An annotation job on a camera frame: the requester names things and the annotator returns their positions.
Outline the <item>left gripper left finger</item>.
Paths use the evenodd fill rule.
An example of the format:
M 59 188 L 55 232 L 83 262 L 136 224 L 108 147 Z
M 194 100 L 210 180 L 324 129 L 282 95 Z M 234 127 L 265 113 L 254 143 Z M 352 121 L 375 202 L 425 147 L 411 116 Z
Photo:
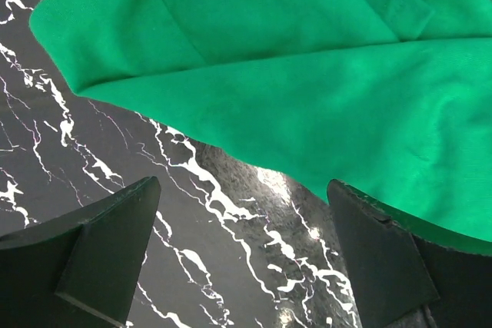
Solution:
M 3 327 L 124 327 L 159 205 L 145 177 L 1 237 Z

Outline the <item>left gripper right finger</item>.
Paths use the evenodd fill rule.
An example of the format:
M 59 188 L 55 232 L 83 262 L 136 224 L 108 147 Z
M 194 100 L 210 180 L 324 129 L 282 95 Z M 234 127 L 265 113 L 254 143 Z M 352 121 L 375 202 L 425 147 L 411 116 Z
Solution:
M 489 327 L 491 244 L 394 209 L 338 180 L 327 186 L 364 327 Z

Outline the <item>green t shirt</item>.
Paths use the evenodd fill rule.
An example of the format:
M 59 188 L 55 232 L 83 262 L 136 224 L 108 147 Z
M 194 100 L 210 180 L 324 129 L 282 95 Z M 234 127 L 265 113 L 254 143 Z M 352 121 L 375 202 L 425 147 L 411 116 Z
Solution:
M 491 0 L 42 0 L 70 89 L 491 252 Z

